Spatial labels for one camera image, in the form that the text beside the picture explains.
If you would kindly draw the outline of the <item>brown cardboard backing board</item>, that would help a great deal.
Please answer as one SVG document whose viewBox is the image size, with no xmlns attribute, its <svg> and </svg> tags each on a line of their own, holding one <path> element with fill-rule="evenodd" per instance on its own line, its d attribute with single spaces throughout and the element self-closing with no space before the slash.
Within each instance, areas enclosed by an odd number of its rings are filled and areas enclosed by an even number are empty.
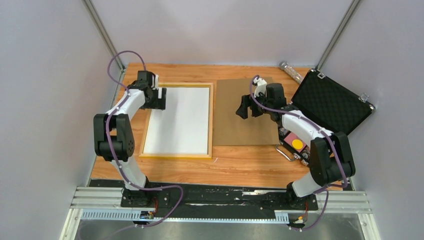
<svg viewBox="0 0 424 240">
<path fill-rule="evenodd" d="M 248 118 L 236 115 L 242 96 L 250 93 L 251 78 L 222 79 L 216 83 L 213 110 L 214 146 L 257 146 L 279 143 L 277 124 L 268 114 Z"/>
</svg>

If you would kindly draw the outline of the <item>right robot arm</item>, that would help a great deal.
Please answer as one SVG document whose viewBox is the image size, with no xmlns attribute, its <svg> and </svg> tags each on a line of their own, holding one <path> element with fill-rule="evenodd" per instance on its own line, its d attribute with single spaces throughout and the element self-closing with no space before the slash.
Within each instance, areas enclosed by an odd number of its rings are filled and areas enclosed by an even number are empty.
<svg viewBox="0 0 424 240">
<path fill-rule="evenodd" d="M 284 201 L 290 208 L 298 209 L 328 187 L 339 187 L 338 181 L 343 181 L 342 188 L 346 187 L 347 178 L 356 173 L 348 136 L 318 125 L 297 108 L 288 108 L 280 83 L 267 83 L 255 76 L 249 94 L 242 96 L 235 113 L 247 119 L 248 112 L 252 117 L 269 115 L 309 147 L 309 172 L 286 187 Z"/>
</svg>

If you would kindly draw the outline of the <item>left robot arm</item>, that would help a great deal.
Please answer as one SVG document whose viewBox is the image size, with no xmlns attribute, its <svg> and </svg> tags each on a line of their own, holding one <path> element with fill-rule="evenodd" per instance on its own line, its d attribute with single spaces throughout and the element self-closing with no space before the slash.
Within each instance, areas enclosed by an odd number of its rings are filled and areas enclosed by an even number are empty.
<svg viewBox="0 0 424 240">
<path fill-rule="evenodd" d="M 153 201 L 153 193 L 148 189 L 150 182 L 134 156 L 136 144 L 131 120 L 138 110 L 165 110 L 166 96 L 166 88 L 159 86 L 159 76 L 140 70 L 136 80 L 125 86 L 117 104 L 93 118 L 94 151 L 123 178 L 123 207 L 147 207 Z"/>
</svg>

